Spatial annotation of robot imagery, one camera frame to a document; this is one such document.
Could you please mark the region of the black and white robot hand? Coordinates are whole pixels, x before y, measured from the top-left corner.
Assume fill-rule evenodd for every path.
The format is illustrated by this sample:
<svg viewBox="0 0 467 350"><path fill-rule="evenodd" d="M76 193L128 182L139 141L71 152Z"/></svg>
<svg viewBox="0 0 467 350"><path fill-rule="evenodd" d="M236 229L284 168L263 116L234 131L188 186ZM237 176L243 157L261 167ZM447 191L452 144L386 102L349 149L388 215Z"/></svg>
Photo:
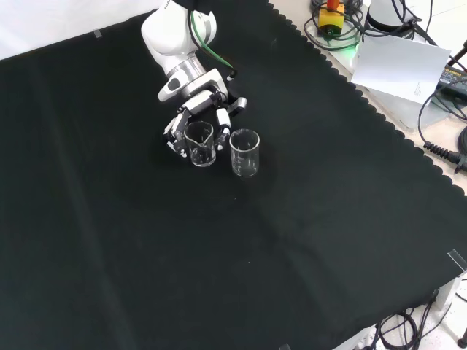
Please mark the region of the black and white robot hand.
<svg viewBox="0 0 467 350"><path fill-rule="evenodd" d="M163 132L167 145L179 156L186 158L188 149L183 136L185 127L192 117L213 107L220 127L215 137L215 149L225 149L231 135L231 118L246 108L247 99L229 90L217 69L196 78L190 78L183 70L171 74L159 91L158 99L164 102L177 96L182 96L184 103Z"/></svg>

